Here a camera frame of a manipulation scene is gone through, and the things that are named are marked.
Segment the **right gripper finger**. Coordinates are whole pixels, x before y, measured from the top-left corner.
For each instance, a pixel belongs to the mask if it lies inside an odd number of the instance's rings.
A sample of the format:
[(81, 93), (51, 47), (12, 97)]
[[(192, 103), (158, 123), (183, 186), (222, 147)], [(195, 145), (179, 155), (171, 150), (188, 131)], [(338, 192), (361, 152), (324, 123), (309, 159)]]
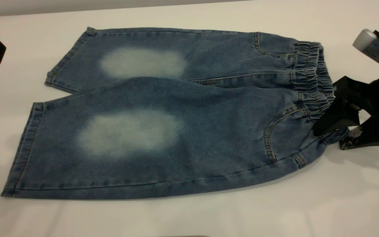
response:
[(359, 111), (369, 107), (369, 84), (344, 76), (333, 83), (333, 89), (335, 99), (313, 125), (314, 136), (360, 125)]

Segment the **right gripper scratched finger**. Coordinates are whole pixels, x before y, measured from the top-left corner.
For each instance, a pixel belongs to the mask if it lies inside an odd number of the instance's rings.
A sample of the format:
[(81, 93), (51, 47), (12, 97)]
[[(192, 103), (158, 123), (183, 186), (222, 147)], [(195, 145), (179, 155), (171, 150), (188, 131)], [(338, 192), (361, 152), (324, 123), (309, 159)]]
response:
[(373, 117), (350, 130), (348, 135), (339, 141), (341, 150), (369, 146), (379, 146), (379, 123)]

